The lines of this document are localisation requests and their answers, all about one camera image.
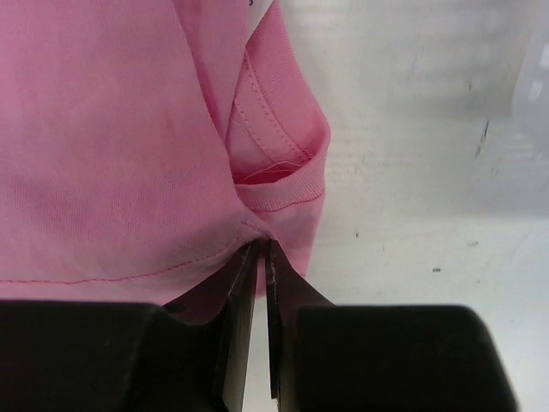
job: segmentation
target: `folded fabric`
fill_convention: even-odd
[[[277,1],[249,41],[243,0],[2,7],[0,299],[164,304],[261,237],[305,273],[329,127]]]

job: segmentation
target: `pink garment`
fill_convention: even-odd
[[[247,8],[3,1],[0,299],[164,304],[260,237],[305,273],[329,127]]]

